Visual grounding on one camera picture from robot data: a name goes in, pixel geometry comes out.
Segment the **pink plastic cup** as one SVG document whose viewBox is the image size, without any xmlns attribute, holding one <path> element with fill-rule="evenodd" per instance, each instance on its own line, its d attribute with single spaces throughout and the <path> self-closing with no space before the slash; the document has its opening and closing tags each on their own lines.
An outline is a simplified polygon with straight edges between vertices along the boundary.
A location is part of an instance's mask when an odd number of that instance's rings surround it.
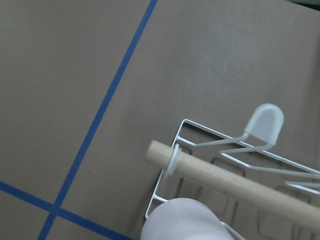
<svg viewBox="0 0 320 240">
<path fill-rule="evenodd" d="M 174 198 L 156 207 L 145 221 L 141 240 L 232 240 L 232 235 L 203 203 Z"/>
</svg>

